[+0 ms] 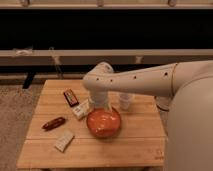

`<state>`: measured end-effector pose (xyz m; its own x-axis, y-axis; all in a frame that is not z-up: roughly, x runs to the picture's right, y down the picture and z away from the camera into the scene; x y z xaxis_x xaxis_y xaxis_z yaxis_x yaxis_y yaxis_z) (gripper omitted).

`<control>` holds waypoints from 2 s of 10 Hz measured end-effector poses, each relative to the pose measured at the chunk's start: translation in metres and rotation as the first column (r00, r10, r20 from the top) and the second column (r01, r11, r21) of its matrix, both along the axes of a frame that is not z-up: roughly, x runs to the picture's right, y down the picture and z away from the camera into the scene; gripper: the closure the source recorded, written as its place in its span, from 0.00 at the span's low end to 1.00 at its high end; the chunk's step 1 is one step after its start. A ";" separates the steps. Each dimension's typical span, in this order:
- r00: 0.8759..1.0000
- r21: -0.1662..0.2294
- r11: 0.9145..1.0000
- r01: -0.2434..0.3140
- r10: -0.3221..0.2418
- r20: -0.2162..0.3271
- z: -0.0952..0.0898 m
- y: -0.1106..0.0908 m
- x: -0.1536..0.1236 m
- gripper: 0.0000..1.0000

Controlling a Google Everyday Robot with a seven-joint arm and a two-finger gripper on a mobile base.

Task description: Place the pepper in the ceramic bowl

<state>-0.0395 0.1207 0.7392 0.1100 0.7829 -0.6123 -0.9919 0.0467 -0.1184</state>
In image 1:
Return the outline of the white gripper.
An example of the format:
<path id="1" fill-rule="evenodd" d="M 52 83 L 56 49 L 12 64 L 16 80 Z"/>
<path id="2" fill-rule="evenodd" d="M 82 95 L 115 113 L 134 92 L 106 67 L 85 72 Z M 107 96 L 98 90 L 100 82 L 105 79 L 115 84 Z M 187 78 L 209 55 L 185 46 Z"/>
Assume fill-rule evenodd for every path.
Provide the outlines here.
<path id="1" fill-rule="evenodd" d="M 109 102 L 108 93 L 106 91 L 90 91 L 89 105 L 92 109 L 112 110 Z"/>

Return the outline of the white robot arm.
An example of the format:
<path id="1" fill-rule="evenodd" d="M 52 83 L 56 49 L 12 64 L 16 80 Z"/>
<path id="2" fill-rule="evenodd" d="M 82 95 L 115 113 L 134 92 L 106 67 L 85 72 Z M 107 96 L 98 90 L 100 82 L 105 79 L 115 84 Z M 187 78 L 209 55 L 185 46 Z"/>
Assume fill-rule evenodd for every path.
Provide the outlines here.
<path id="1" fill-rule="evenodd" d="M 101 62 L 83 85 L 97 106 L 110 91 L 170 97 L 164 171 L 213 171 L 213 60 L 120 73 Z"/>

